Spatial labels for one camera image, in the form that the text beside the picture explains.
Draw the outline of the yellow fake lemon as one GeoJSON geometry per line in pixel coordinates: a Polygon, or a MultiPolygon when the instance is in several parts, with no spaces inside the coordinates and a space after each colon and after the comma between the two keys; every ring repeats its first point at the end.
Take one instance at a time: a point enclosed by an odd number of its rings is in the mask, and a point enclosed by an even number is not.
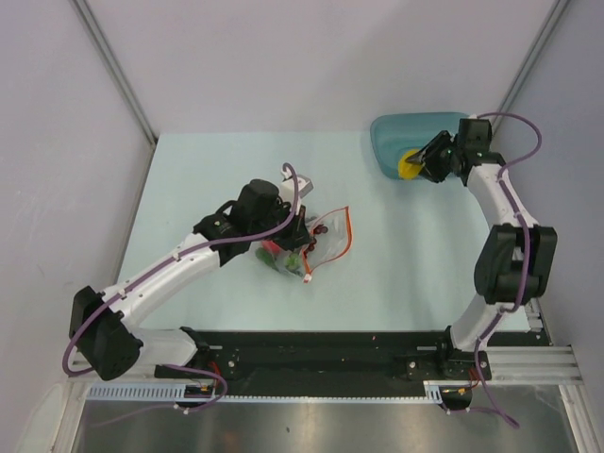
{"type": "Polygon", "coordinates": [[[401,179],[412,180],[417,178],[424,168],[422,163],[409,162],[409,158],[419,152],[418,148],[408,150],[398,161],[397,174],[401,179]]]}

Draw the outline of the clear zip top bag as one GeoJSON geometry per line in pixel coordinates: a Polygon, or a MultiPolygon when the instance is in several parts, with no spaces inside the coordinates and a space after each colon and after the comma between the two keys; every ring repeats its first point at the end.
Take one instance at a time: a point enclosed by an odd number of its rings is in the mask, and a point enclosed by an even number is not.
{"type": "Polygon", "coordinates": [[[328,233],[317,237],[318,243],[311,252],[307,250],[308,245],[298,250],[290,251],[300,255],[305,275],[302,278],[304,283],[312,281],[313,274],[320,266],[334,262],[342,258],[350,249],[353,242],[353,231],[348,206],[332,210],[321,216],[312,216],[307,221],[307,228],[310,236],[313,229],[319,225],[328,227],[328,233]]]}

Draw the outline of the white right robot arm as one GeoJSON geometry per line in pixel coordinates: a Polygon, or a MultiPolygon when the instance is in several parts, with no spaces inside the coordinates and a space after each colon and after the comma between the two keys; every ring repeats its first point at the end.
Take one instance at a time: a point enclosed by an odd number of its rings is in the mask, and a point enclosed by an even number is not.
{"type": "Polygon", "coordinates": [[[465,136],[439,132],[398,161],[404,179],[440,183],[456,176],[476,198],[490,227],[474,270],[476,294],[461,317],[445,331],[435,355],[437,371],[458,378],[480,367],[480,352],[510,314],[546,289],[557,246],[554,228],[541,226],[521,202],[504,158],[490,149],[488,133],[465,136]]]}

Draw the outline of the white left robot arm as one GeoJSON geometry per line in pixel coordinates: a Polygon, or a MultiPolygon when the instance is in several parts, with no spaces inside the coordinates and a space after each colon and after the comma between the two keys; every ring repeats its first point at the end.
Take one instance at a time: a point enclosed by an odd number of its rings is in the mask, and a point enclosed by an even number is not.
{"type": "Polygon", "coordinates": [[[142,321],[196,279],[269,241],[295,251],[310,242],[303,198],[313,185],[306,176],[287,176],[279,185],[263,179],[245,184],[235,200],[204,217],[168,255],[136,276],[101,292],[86,286],[73,300],[70,342],[63,370],[70,376],[73,351],[105,381],[137,365],[176,365],[186,376],[202,375],[209,355],[188,327],[149,330],[142,321]]]}

